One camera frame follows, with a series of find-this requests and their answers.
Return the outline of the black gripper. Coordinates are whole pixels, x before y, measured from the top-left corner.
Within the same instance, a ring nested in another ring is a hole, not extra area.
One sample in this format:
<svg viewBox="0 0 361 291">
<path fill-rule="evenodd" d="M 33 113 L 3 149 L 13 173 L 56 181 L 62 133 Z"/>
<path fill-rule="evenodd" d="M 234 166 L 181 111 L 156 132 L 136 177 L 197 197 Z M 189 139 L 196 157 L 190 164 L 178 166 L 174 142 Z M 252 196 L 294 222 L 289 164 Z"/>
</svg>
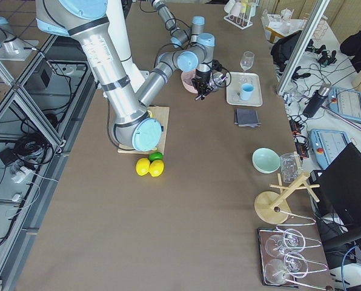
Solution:
<svg viewBox="0 0 361 291">
<path fill-rule="evenodd" d="M 221 72 L 222 69 L 223 69 L 222 64 L 216 59 L 212 60 L 211 65 L 212 65 L 211 69 L 214 70 L 214 71 Z"/>
<path fill-rule="evenodd" d="M 207 96 L 212 92 L 210 85 L 211 72 L 202 72 L 196 69 L 195 77 L 191 79 L 193 87 L 197 90 L 199 96 Z"/>
</svg>

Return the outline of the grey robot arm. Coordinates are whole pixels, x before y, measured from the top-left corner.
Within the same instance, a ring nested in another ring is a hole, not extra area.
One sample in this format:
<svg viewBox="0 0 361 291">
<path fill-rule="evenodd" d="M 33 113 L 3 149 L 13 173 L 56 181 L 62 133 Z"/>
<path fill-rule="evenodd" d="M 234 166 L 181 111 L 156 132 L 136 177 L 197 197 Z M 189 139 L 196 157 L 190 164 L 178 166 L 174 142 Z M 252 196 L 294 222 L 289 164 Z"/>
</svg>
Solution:
<svg viewBox="0 0 361 291">
<path fill-rule="evenodd" d="M 144 78 L 131 59 L 125 16 L 120 1 L 37 1 L 36 21 L 46 33 L 80 43 L 92 72 L 116 114 L 113 137 L 137 151 L 153 150 L 161 138 L 158 120 L 148 106 L 175 70 L 195 71 L 201 97 L 210 93 L 215 39 L 204 30 L 205 20 L 193 18 L 191 28 L 180 30 L 164 1 L 152 7 L 165 24 L 173 45 L 188 48 L 162 54 Z"/>
<path fill-rule="evenodd" d="M 204 32 L 204 17 L 195 16 L 191 25 L 182 30 L 178 26 L 180 19 L 175 17 L 164 1 L 151 1 L 151 5 L 170 33 L 170 44 L 177 49 L 157 57 L 155 67 L 150 72 L 151 76 L 169 78 L 175 70 L 195 70 L 197 78 L 203 79 L 214 71 L 222 71 L 223 66 L 213 58 L 215 38 Z"/>
</svg>

